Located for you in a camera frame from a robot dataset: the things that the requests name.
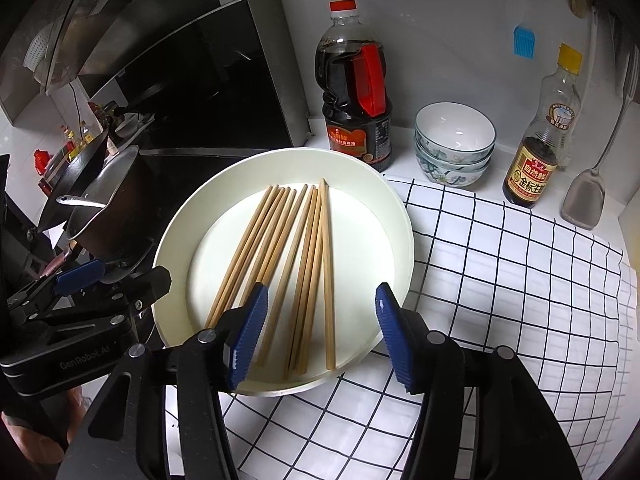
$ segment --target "red bottle handle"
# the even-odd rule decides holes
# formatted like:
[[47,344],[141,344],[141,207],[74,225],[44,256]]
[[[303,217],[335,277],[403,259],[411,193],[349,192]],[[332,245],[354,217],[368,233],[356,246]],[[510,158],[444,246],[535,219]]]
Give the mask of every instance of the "red bottle handle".
[[363,110],[376,117],[386,111],[385,73],[376,44],[364,45],[353,57],[356,94]]

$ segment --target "white cloth with black grid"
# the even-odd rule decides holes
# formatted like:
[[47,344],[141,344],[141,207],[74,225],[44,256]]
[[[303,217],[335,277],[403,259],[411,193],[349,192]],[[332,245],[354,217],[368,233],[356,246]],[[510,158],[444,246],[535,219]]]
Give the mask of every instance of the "white cloth with black grid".
[[[583,478],[597,478],[615,454],[607,443],[636,335],[635,273],[622,252],[509,203],[385,177],[414,229],[414,275],[403,306],[461,346],[515,349]],[[171,456],[179,453],[175,390],[168,397]],[[457,479],[470,474],[474,399],[468,388]],[[383,343],[336,380],[302,394],[220,395],[236,466],[257,480],[398,480],[421,400],[396,381]]]

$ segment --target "wooden chopstick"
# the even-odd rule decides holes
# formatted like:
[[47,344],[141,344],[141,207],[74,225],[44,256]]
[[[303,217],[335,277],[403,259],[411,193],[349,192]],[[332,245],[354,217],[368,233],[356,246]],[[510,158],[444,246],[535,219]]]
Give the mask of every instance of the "wooden chopstick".
[[320,181],[322,204],[322,277],[324,279],[324,344],[326,369],[335,370],[335,305],[334,263],[332,261],[331,229],[329,224],[329,186],[324,178]]
[[[269,281],[273,275],[273,270],[278,263],[278,259],[280,257],[280,253],[284,248],[284,243],[289,237],[289,231],[293,225],[293,222],[296,219],[298,214],[298,210],[300,209],[300,203],[306,193],[306,184],[302,188],[302,192],[298,197],[296,205],[293,210],[289,214],[289,219],[287,220],[287,225],[285,227],[284,232],[280,235],[280,240],[278,241],[278,246],[276,247],[277,256],[274,257],[273,261],[270,262],[269,267],[267,268],[267,272],[265,278]],[[269,313],[269,319],[267,320],[267,326],[264,329],[264,335],[262,337],[262,345],[260,346],[260,350],[258,351],[258,357],[256,359],[257,366],[264,366],[269,352],[271,350],[271,345],[273,344],[273,336],[275,334],[276,325],[278,323],[278,319],[280,318],[280,312],[282,310],[282,303],[284,302],[284,295],[287,291],[287,286],[289,285],[289,277],[291,275],[291,269],[293,268],[293,262],[296,259],[296,254],[298,253],[298,246],[300,245],[300,238],[302,238],[302,233],[305,230],[306,225],[306,216],[309,212],[309,206],[311,206],[311,197],[313,193],[309,192],[306,196],[305,206],[302,209],[302,214],[300,215],[300,221],[298,222],[298,227],[296,229],[295,234],[293,235],[293,241],[291,243],[291,247],[289,248],[289,254],[287,255],[287,259],[284,263],[284,269],[282,270],[282,275],[280,277],[280,282],[278,283],[278,290],[276,291],[276,296],[273,300],[273,306],[271,307],[271,311]]]
[[262,199],[260,200],[260,203],[258,204],[258,207],[255,209],[254,215],[251,217],[249,224],[244,230],[244,234],[242,235],[242,238],[240,238],[240,243],[238,244],[238,248],[236,248],[236,252],[234,253],[234,256],[231,258],[231,263],[229,263],[225,276],[224,278],[222,278],[222,283],[220,284],[220,288],[218,289],[218,293],[216,294],[216,299],[211,304],[209,315],[207,316],[207,320],[204,323],[205,327],[209,326],[209,323],[211,323],[211,320],[213,319],[213,316],[216,312],[216,307],[220,303],[220,299],[222,298],[222,295],[224,293],[225,285],[231,279],[231,275],[236,269],[240,256],[242,255],[242,252],[245,246],[247,245],[249,236],[252,234],[252,232],[254,231],[255,225],[258,223],[258,219],[260,217],[264,218],[264,215],[266,215],[267,209],[269,208],[268,201],[270,204],[273,201],[273,197],[275,196],[275,193],[273,192],[274,189],[278,189],[278,186],[275,186],[275,187],[269,186],[266,189],[266,191],[264,192],[264,195],[262,196]]
[[314,221],[314,216],[316,212],[316,203],[318,201],[318,188],[312,186],[311,188],[311,204],[309,206],[309,211],[306,215],[305,221],[305,241],[302,244],[302,256],[300,257],[300,266],[298,267],[298,278],[296,281],[296,293],[293,297],[293,304],[291,306],[291,314],[289,317],[289,334],[287,335],[287,341],[289,341],[289,350],[285,355],[284,360],[284,373],[283,378],[286,380],[289,377],[289,371],[291,367],[291,361],[297,350],[295,350],[297,342],[296,342],[296,332],[298,331],[299,320],[302,323],[302,316],[300,315],[300,300],[302,297],[302,286],[305,277],[305,266],[306,266],[306,258],[309,252],[309,243],[311,241],[311,231]]
[[236,295],[238,294],[240,285],[242,285],[242,280],[244,279],[244,275],[246,274],[247,269],[251,264],[251,260],[254,259],[255,251],[257,251],[258,246],[260,245],[260,241],[264,236],[264,232],[266,231],[268,224],[270,224],[271,217],[273,217],[273,214],[278,206],[278,203],[280,202],[280,199],[282,198],[285,192],[285,189],[283,187],[277,188],[275,190],[276,190],[276,193],[275,193],[274,200],[271,202],[269,209],[266,211],[266,214],[264,215],[262,222],[260,223],[260,226],[255,229],[255,233],[252,233],[253,236],[249,236],[247,245],[243,250],[244,258],[240,256],[240,259],[238,261],[238,266],[236,267],[236,270],[234,271],[231,277],[231,280],[229,280],[226,283],[225,292],[223,293],[222,298],[220,299],[220,303],[216,307],[216,312],[213,318],[211,319],[211,322],[207,326],[207,328],[215,327],[216,323],[220,319],[220,316],[222,316],[225,310],[227,310],[236,299]]
[[[322,214],[322,205],[320,206],[320,214]],[[311,272],[311,284],[309,286],[309,295],[306,302],[305,324],[300,341],[300,354],[298,356],[298,364],[296,373],[298,375],[306,374],[306,366],[309,361],[309,344],[314,329],[314,318],[316,316],[316,298],[318,296],[318,282],[320,280],[320,264],[322,263],[322,229],[318,229],[318,237],[316,241],[316,250],[313,256],[313,266]]]
[[269,226],[267,227],[266,234],[264,235],[264,238],[262,240],[260,251],[258,252],[257,258],[255,259],[254,268],[251,270],[251,273],[249,274],[249,279],[247,280],[246,285],[244,286],[244,293],[242,294],[242,299],[240,300],[241,305],[244,305],[244,302],[249,298],[249,294],[251,294],[251,291],[254,290],[255,283],[262,281],[260,279],[260,270],[262,269],[265,258],[268,256],[269,251],[271,249],[271,243],[273,242],[274,234],[277,232],[281,224],[284,225],[287,219],[287,215],[286,214],[283,215],[282,212],[287,202],[289,202],[289,200],[293,202],[293,196],[291,194],[293,192],[293,195],[295,195],[296,190],[291,189],[290,187],[286,187],[284,189],[286,191],[279,198],[280,201],[278,202],[278,205],[273,213],[273,216],[271,217]]
[[310,299],[310,290],[311,290],[311,279],[313,277],[314,270],[314,259],[317,253],[318,247],[318,233],[320,232],[320,213],[322,211],[322,205],[320,202],[320,196],[318,193],[316,199],[316,209],[314,211],[314,222],[311,229],[311,240],[309,242],[309,252],[306,256],[306,264],[305,264],[305,281],[302,285],[302,295],[300,297],[300,309],[298,312],[298,320],[296,323],[296,333],[294,334],[294,355],[295,359],[291,360],[291,367],[293,369],[298,369],[298,365],[300,363],[300,352],[302,350],[302,341],[305,326],[307,325],[307,319],[309,316],[309,299]]

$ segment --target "soy sauce bottle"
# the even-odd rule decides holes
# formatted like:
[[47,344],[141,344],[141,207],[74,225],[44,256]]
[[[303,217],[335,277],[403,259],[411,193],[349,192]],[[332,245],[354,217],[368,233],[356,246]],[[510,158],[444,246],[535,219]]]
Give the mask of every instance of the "soy sauce bottle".
[[332,150],[353,155],[378,171],[391,163],[382,43],[364,25],[354,0],[331,2],[334,24],[316,50],[316,82]]
[[509,202],[532,208],[558,166],[558,152],[582,105],[575,88],[581,63],[582,54],[563,43],[558,69],[542,79],[538,113],[524,132],[502,184]]

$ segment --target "floral patterned bowl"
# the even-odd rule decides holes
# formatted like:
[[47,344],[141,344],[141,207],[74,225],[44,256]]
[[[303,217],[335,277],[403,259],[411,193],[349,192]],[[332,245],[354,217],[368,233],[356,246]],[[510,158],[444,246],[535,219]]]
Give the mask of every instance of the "floral patterned bowl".
[[482,176],[491,160],[491,156],[488,156],[481,162],[471,164],[471,169],[468,166],[455,166],[442,162],[422,148],[418,142],[417,135],[415,139],[415,156],[418,159],[421,170],[429,180],[451,187],[465,187],[473,184]]
[[467,165],[490,156],[495,128],[478,110],[458,103],[425,106],[415,118],[421,147],[437,160]]

